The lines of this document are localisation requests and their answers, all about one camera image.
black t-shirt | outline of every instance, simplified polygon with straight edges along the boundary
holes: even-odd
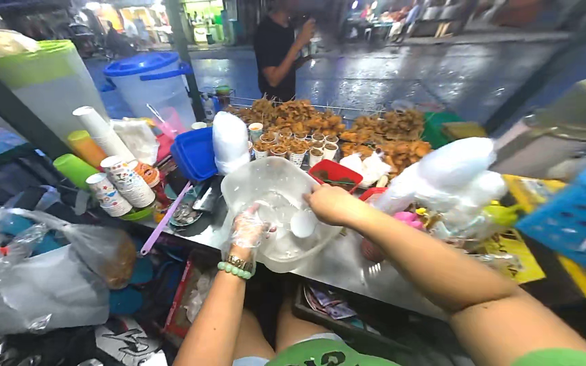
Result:
[[[266,94],[269,99],[275,96],[282,102],[291,100],[295,96],[295,66],[291,66],[289,73],[277,87],[268,85],[262,71],[265,67],[279,66],[289,53],[293,42],[295,42],[293,27],[284,28],[269,16],[259,23],[255,34],[255,55],[259,90],[262,96]]]

green plastic cup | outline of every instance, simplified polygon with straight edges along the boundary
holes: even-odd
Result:
[[[80,189],[89,190],[85,179],[99,172],[92,165],[80,160],[74,154],[64,154],[53,160],[53,166],[58,169],[67,179],[71,180],[74,185]]]

clear plastic bowl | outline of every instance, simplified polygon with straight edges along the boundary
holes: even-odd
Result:
[[[294,270],[340,232],[340,227],[324,223],[319,223],[307,238],[297,238],[290,232],[293,214],[308,207],[302,194],[311,192],[315,184],[311,176],[284,158],[269,156],[245,164],[221,183],[228,207],[224,225],[231,223],[231,218],[250,204],[259,202],[258,215],[276,225],[277,232],[262,241],[257,261],[279,273]]]

wristwatch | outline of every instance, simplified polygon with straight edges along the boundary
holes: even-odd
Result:
[[[232,264],[240,270],[252,272],[252,262],[244,261],[236,255],[229,255],[225,262]]]

green shirt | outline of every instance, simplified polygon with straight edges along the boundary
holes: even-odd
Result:
[[[267,366],[398,366],[383,358],[360,354],[343,342],[313,339],[288,347]],[[512,366],[586,366],[586,352],[565,348],[523,355]]]

